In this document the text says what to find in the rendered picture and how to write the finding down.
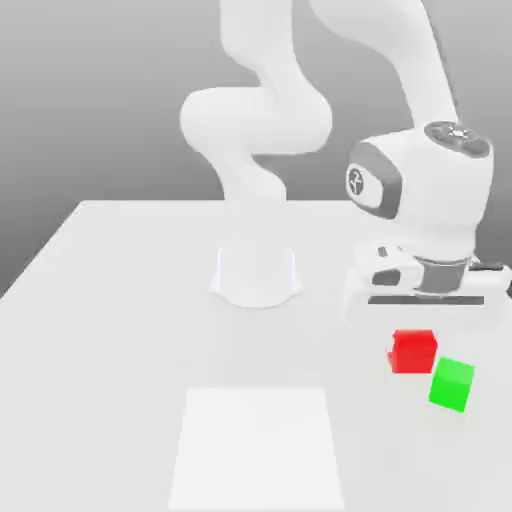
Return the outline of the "small red cube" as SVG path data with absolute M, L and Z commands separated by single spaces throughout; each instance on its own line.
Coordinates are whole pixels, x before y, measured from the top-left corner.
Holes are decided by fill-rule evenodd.
M 393 332 L 393 345 L 387 353 L 393 373 L 430 374 L 436 352 L 437 339 L 432 330 L 397 329 Z

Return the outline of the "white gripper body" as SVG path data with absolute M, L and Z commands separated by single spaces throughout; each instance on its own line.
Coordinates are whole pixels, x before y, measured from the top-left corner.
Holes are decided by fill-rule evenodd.
M 347 274 L 342 319 L 362 325 L 486 325 L 498 323 L 511 307 L 510 268 L 472 268 L 459 290 L 446 295 L 370 287 L 354 269 Z

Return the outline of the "small green cube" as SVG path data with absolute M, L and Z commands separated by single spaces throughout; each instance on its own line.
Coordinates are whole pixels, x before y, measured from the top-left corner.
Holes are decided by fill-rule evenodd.
M 433 374 L 429 401 L 463 413 L 470 395 L 474 373 L 474 365 L 441 357 Z

